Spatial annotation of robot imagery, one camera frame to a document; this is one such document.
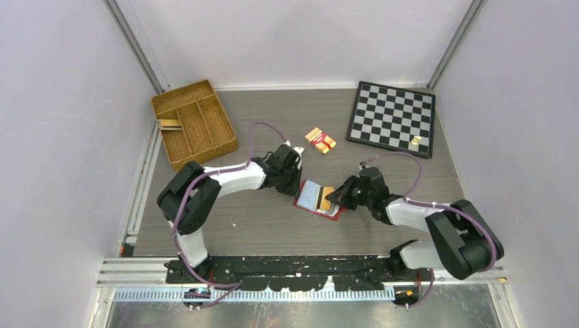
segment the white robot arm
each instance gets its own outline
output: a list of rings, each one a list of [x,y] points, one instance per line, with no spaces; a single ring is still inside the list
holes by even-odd
[[[408,241],[390,251],[390,268],[394,274],[433,268],[446,269],[455,278],[466,279],[488,268],[493,255],[497,260],[504,254],[502,244],[468,200],[432,205],[405,200],[401,195],[390,193],[376,167],[363,164],[358,176],[350,176],[326,199],[348,210],[366,206],[372,217],[382,223],[409,226],[430,234],[431,241]]]
[[[192,161],[177,173],[157,198],[157,205],[171,227],[187,186],[203,173],[217,172],[197,183],[195,194],[189,196],[178,224],[177,238],[191,267],[199,266],[208,257],[201,227],[215,200],[236,191],[267,187],[274,187],[279,193],[297,195],[302,173],[302,152],[303,148],[292,148],[286,141],[276,152],[269,152],[264,158],[252,158],[243,169],[237,169],[243,164],[202,167]]]

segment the wicker tray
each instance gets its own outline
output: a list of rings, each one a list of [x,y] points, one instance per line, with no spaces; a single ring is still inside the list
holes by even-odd
[[[181,131],[161,131],[169,162],[176,171],[185,163],[204,163],[239,147],[236,134],[208,80],[151,99],[157,119],[179,120]]]

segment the wooden floor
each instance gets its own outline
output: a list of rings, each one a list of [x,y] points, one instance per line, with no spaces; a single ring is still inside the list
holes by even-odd
[[[279,127],[293,146],[305,148],[302,178],[339,187],[356,175],[358,163],[385,152],[345,140],[355,90],[228,91],[218,93],[234,126],[239,150],[207,162],[207,166],[234,165],[247,159],[249,126],[262,120]],[[337,141],[322,155],[304,135],[319,126]],[[281,140],[265,126],[254,131],[255,156],[275,151]],[[432,159],[422,159],[423,177],[411,195],[417,200],[454,202],[462,197],[444,135],[434,127]],[[414,181],[416,163],[405,156],[390,156],[372,163],[384,174],[394,193],[404,193]],[[155,204],[157,195],[175,171],[161,147],[145,213],[135,247],[136,256],[175,254],[169,225]],[[366,208],[343,213],[335,222],[292,205],[293,199],[274,189],[242,191],[218,199],[203,226],[205,244],[214,255],[387,254],[410,239],[427,235],[407,227],[375,221]]]

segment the chessboard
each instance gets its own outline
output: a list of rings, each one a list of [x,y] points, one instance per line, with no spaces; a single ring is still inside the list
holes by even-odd
[[[346,139],[432,158],[435,98],[361,81]]]

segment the purple cable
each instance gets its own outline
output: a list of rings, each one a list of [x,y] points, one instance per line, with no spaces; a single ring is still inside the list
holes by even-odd
[[[426,290],[424,295],[422,295],[422,297],[419,298],[418,301],[416,301],[416,303],[408,306],[409,309],[415,308],[416,306],[418,306],[418,304],[422,303],[422,301],[424,301],[426,299],[426,297],[432,291],[432,286],[434,285],[434,270],[433,269],[429,269],[429,270],[430,270],[430,285],[428,285],[428,289]]]
[[[283,133],[276,128],[275,126],[266,123],[266,122],[254,122],[251,127],[249,128],[249,157],[247,159],[247,162],[245,162],[245,164],[241,164],[239,166],[236,167],[231,167],[229,169],[224,169],[224,170],[219,170],[216,169],[214,171],[211,172],[205,172],[202,175],[196,177],[195,179],[193,179],[193,181],[189,184],[189,186],[187,187],[187,189],[185,190],[185,194],[183,195],[183,199],[181,200],[181,204],[179,205],[179,209],[177,211],[177,215],[175,216],[175,220],[173,222],[173,228],[171,229],[171,235],[173,236],[173,242],[175,243],[175,248],[177,249],[177,254],[181,256],[181,258],[183,259],[183,263],[185,263],[185,267],[187,268],[187,270],[189,271],[189,273],[195,277],[195,279],[199,280],[200,282],[207,284],[208,286],[212,286],[212,287],[216,287],[216,288],[230,288],[225,294],[221,295],[221,297],[219,297],[218,299],[215,299],[214,301],[211,301],[207,304],[203,304],[203,306],[200,307],[200,309],[206,309],[206,308],[210,308],[213,305],[217,304],[219,301],[221,301],[222,299],[224,299],[227,295],[229,295],[231,292],[233,292],[234,290],[238,289],[241,284],[239,282],[235,282],[232,284],[215,284],[212,282],[208,282],[207,280],[203,279],[202,277],[200,277],[195,270],[193,269],[193,267],[189,264],[189,261],[185,255],[185,253],[183,253],[183,249],[181,248],[181,244],[179,243],[179,238],[178,238],[178,226],[179,226],[179,222],[181,222],[181,216],[183,215],[183,210],[185,209],[185,204],[187,203],[187,200],[189,198],[189,194],[191,193],[191,191],[193,190],[193,188],[195,188],[195,185],[201,181],[202,179],[204,179],[205,177],[208,176],[212,176],[214,174],[221,174],[221,173],[231,173],[231,172],[236,172],[236,171],[241,171],[242,169],[245,169],[246,167],[249,166],[249,164],[251,163],[251,157],[253,156],[253,127],[255,125],[265,125],[270,127],[272,130],[274,130],[275,132],[277,132],[277,134],[279,134],[279,136],[283,139],[283,142],[286,142],[287,139],[283,136]]]
[[[366,164],[368,164],[368,163],[375,161],[381,157],[388,156],[388,155],[396,155],[396,154],[408,156],[411,159],[414,159],[416,164],[418,164],[418,174],[416,175],[416,180],[414,180],[414,183],[408,189],[408,191],[405,192],[404,195],[402,195],[402,198],[406,199],[408,197],[408,195],[410,195],[410,193],[412,193],[416,189],[416,186],[418,185],[418,181],[420,181],[420,178],[422,177],[422,164],[420,164],[420,161],[414,155],[408,154],[407,152],[385,152],[384,154],[379,154],[379,155],[376,155],[374,157],[371,157],[371,158],[367,159],[365,162],[366,162]]]
[[[384,154],[379,154],[379,155],[376,155],[374,157],[367,159],[365,161],[365,163],[368,164],[376,159],[379,159],[380,157],[384,157],[384,156],[388,156],[388,155],[392,155],[392,154],[399,154],[399,155],[408,156],[408,157],[414,159],[416,164],[418,164],[418,174],[416,175],[416,180],[414,180],[414,183],[408,189],[408,191],[402,195],[402,199],[404,199],[404,201],[407,204],[414,205],[414,206],[419,206],[419,207],[424,207],[424,208],[433,208],[434,207],[434,208],[439,208],[441,210],[449,210],[449,211],[465,218],[467,221],[471,222],[471,224],[474,227],[476,227],[476,229],[478,229],[484,235],[485,239],[487,240],[487,243],[489,243],[489,245],[491,245],[489,264],[484,269],[482,269],[481,272],[489,271],[490,269],[492,269],[492,267],[494,266],[494,263],[496,262],[496,247],[494,247],[494,242],[492,241],[492,238],[491,238],[490,234],[488,233],[488,231],[480,223],[478,223],[477,220],[475,220],[473,217],[466,214],[465,212],[463,212],[461,210],[457,210],[454,207],[450,207],[450,206],[442,205],[442,204],[436,204],[436,203],[419,202],[419,201],[411,200],[408,198],[408,195],[410,195],[410,193],[412,193],[416,189],[416,186],[418,185],[418,182],[420,181],[420,178],[422,177],[422,165],[420,164],[420,161],[414,155],[408,154],[407,152],[385,152]],[[428,296],[428,294],[430,294],[430,290],[432,289],[433,285],[434,285],[434,270],[431,270],[430,285],[428,286],[428,289],[426,290],[425,294],[416,303],[408,306],[408,308],[411,309],[411,308],[417,306],[418,304],[422,303],[422,301],[426,298],[426,296]]]

